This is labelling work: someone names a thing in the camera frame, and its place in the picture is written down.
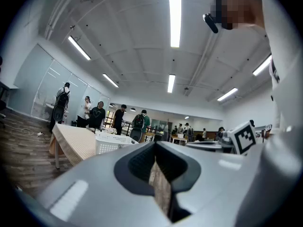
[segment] fluorescent ceiling light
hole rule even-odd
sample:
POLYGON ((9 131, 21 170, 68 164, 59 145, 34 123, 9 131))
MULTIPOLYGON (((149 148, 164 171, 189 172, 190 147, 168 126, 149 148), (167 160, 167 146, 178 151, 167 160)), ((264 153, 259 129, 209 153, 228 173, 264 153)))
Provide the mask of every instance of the fluorescent ceiling light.
POLYGON ((49 72, 48 72, 48 74, 50 74, 51 76, 53 76, 54 78, 56 78, 53 74, 51 74, 51 73, 49 73, 49 72))
MULTIPOLYGON (((71 81, 69 81, 70 83, 72 83, 72 84, 74 84, 73 82, 71 82, 71 81)), ((74 84, 76 87, 77 87, 77 85, 76 84, 74 84)))
POLYGON ((89 55, 86 54, 86 52, 78 45, 78 43, 74 40, 73 37, 68 37, 68 40, 77 48, 78 51, 89 61, 91 58, 89 55))
POLYGON ((257 76, 261 71, 263 71, 266 68, 266 66, 270 64, 271 59, 272 59, 272 55, 270 55, 257 69, 255 69, 253 74, 257 76))
POLYGON ((179 48, 181 33, 181 0, 169 0, 170 46, 179 48))
POLYGON ((83 82, 84 84, 86 84, 87 85, 87 83, 86 82, 84 82, 84 81, 82 81, 80 78, 78 78, 81 82, 83 82))
POLYGON ((58 72, 56 72, 53 68, 49 68, 49 69, 51 69, 52 71, 54 71, 55 73, 57 73, 58 75, 60 75, 58 72))
POLYGON ((230 90, 228 93, 224 94, 222 97, 218 98, 217 100, 222 101, 223 99, 227 98, 228 96, 235 93, 236 91, 238 91, 238 89, 234 87, 232 90, 230 90))
POLYGON ((172 93, 172 89, 174 87, 175 77, 176 77, 176 75, 172 75, 172 74, 169 75, 169 87, 167 89, 168 93, 172 93))
POLYGON ((104 76, 107 80, 109 80, 115 87, 119 87, 111 78, 109 78, 109 77, 107 76, 107 74, 103 74, 103 76, 104 76))

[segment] backpack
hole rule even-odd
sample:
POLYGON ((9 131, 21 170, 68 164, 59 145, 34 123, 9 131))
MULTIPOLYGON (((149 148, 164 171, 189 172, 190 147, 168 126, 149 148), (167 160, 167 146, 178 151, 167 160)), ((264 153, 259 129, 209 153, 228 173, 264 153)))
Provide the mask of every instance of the backpack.
POLYGON ((140 113, 138 115, 135 116, 134 120, 133 120, 133 129, 137 128, 137 129, 143 129, 144 127, 144 114, 140 113))
POLYGON ((67 104, 68 104, 68 101, 69 101, 69 98, 68 98, 69 93, 70 93, 70 91, 68 91, 66 93, 65 88, 63 88, 63 92, 59 96, 57 96, 55 106, 60 106, 62 108, 67 108, 67 104))

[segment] desk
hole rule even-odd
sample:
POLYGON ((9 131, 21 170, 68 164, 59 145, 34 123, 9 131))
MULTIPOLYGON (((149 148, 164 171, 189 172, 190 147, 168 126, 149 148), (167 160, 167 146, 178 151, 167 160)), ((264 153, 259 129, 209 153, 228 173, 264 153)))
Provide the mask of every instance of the desk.
POLYGON ((155 139, 155 133, 152 133, 152 132, 146 132, 145 136, 147 136, 147 137, 151 136, 151 141, 153 141, 155 139))
POLYGON ((3 78, 0 79, 0 83, 1 83, 1 87, 2 87, 2 91, 1 91, 1 95, 0 95, 0 100, 2 99, 2 96, 3 96, 3 94, 4 94, 4 92, 6 90, 19 89, 17 86, 13 85, 10 82, 5 81, 5 79, 3 79, 3 78))
POLYGON ((175 140, 179 140, 179 145, 181 145, 181 140, 184 140, 185 144, 187 143, 187 139, 185 139, 185 138, 180 139, 177 136, 171 136, 171 138, 172 138, 172 143, 174 143, 175 140))
POLYGON ((74 166, 96 154, 95 134, 86 128, 56 123, 53 128, 49 153, 55 156, 59 168, 59 155, 65 154, 74 166))
POLYGON ((233 145, 230 146, 222 146, 220 145, 217 141, 215 141, 213 144, 207 144, 207 143, 203 143, 199 142, 199 143, 188 143, 185 146, 190 147, 190 148, 195 148, 195 149, 201 149, 201 150, 212 150, 215 152, 224 152, 224 149, 229 149, 228 151, 230 151, 233 148, 233 145))
POLYGON ((53 109, 53 105, 51 105, 51 104, 45 104, 47 107, 49 107, 49 108, 51 108, 51 109, 53 109))

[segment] white wall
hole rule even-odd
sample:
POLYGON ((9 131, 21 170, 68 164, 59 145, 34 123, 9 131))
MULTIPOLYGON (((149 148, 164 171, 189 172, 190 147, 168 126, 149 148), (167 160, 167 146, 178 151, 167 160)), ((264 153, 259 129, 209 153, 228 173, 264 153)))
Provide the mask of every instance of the white wall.
POLYGON ((18 71, 36 44, 39 20, 46 0, 28 0, 16 14, 3 40, 0 80, 12 85, 18 71))
POLYGON ((48 2, 49 0, 28 0, 16 15, 1 47, 0 54, 3 58, 3 65, 1 66, 0 81, 6 85, 13 85, 24 60, 34 46, 39 44, 71 73, 89 83, 107 97, 111 97, 114 94, 113 88, 104 86, 55 44, 39 35, 39 29, 41 29, 41 33, 45 30, 45 28, 39 26, 41 17, 45 12, 45 5, 48 2))
POLYGON ((265 126, 273 120, 271 81, 264 84, 244 99, 228 105, 224 109, 224 128, 230 129, 238 124, 253 120, 256 127, 265 126))
MULTIPOLYGON (((110 107, 109 110, 112 112, 115 112, 117 108, 110 107)), ((134 117, 141 112, 143 108, 137 107, 137 106, 130 106, 127 105, 127 113, 124 114, 123 120, 132 122, 134 117), (134 107, 136 109, 136 112, 130 111, 130 109, 134 107)), ((205 118, 198 118, 198 117, 190 117, 189 119, 185 119, 184 115, 181 114, 174 114, 174 113, 168 113, 168 112, 162 112, 162 111, 156 111, 152 109, 146 109, 148 116, 151 119, 156 120, 162 120, 166 121, 169 119, 169 122, 172 122, 172 127, 175 125, 179 127, 179 124, 182 124, 182 127, 186 123, 189 123, 189 125, 195 130, 195 131, 202 131, 203 128, 206 128, 208 131, 218 131, 219 127, 223 125, 223 121, 220 120, 213 120, 213 119, 205 119, 205 118)))
POLYGON ((145 109, 154 109, 182 115, 197 116, 208 119, 223 119, 223 108, 204 101, 197 96, 169 94, 158 87, 140 85, 138 87, 119 88, 111 102, 136 105, 145 109))

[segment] white plastic basket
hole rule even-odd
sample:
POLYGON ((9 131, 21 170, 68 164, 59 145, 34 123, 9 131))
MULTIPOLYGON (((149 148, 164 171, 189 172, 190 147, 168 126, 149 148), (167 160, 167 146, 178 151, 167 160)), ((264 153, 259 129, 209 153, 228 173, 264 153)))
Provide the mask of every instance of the white plastic basket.
POLYGON ((138 142, 128 136, 96 132, 96 155, 133 144, 138 142))

